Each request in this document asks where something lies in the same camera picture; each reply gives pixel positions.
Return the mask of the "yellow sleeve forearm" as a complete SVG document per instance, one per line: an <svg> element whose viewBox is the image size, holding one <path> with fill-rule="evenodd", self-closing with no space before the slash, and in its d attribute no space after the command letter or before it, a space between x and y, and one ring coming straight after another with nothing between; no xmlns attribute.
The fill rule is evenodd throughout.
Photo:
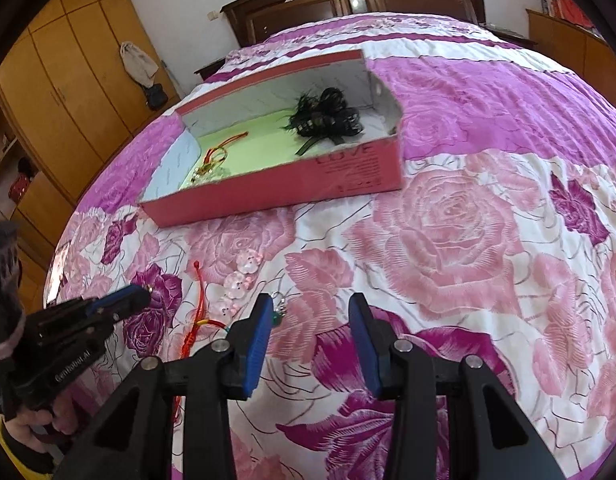
<svg viewBox="0 0 616 480"><path fill-rule="evenodd" d="M52 455L34 451L15 440L5 428L3 418L0 418L0 445L24 479L53 479L55 465Z"/></svg>

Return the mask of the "person's left hand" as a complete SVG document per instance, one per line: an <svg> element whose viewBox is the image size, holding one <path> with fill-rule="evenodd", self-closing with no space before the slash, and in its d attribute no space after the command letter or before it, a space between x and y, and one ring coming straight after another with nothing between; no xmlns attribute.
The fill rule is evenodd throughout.
<svg viewBox="0 0 616 480"><path fill-rule="evenodd" d="M72 394L68 390L58 395L50 410L31 411L23 406L13 419L4 424L12 438L38 452L42 452L44 447L32 432L32 428L46 425L52 425L55 430L67 436L77 430L78 418Z"/></svg>

